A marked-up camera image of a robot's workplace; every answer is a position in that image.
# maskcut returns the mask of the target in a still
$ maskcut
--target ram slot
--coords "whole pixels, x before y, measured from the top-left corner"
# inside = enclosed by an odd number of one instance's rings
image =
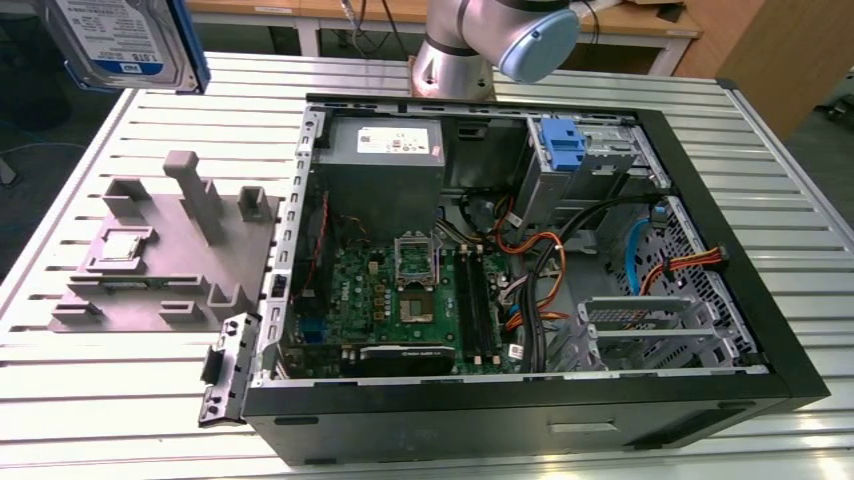
[[[470,254],[454,254],[454,283],[457,285],[457,312],[460,329],[464,335],[464,357],[472,360],[478,355],[478,339],[476,334],[474,303],[472,285],[469,283]]]
[[[478,336],[478,350],[486,360],[490,359],[497,352],[493,314],[490,311],[490,289],[486,283],[484,255],[481,253],[474,253],[469,260],[469,282],[476,318],[476,333]]]

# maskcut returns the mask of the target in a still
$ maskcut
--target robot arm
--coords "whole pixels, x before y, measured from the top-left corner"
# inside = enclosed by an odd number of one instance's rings
[[[517,82],[541,80],[578,39],[578,17],[568,5],[568,0],[433,0],[413,67],[417,95],[488,98],[492,65]]]

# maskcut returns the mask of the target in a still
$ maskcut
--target green circuit board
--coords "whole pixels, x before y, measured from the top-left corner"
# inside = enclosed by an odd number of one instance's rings
[[[424,254],[405,252],[402,257],[402,271],[424,272],[430,269],[433,259]],[[349,344],[444,345],[458,352],[454,373],[489,374],[510,371],[505,358],[482,359],[480,365],[464,358],[453,250],[440,250],[440,280],[433,291],[398,290],[396,252],[392,246],[370,249],[357,246],[339,250],[333,272],[330,311],[322,322],[318,322],[323,333],[317,338],[319,340],[322,337],[318,343],[323,345],[315,346],[313,355],[319,358],[311,362],[317,366],[313,369],[314,375],[310,376],[337,376],[337,359],[323,353],[322,346]],[[485,256],[485,272],[490,278],[497,278],[506,272],[504,256]],[[501,345],[496,316],[493,324],[496,345]]]

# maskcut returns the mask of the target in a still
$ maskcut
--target metal bracket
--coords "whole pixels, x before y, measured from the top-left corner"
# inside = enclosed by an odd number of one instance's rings
[[[243,425],[243,400],[262,319],[243,313],[223,322],[217,347],[209,349],[202,381],[209,385],[202,400],[199,426]]]

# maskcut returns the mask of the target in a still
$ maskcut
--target hard drive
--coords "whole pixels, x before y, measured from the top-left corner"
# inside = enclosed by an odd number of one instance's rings
[[[27,0],[82,88],[205,93],[211,72],[185,0]]]

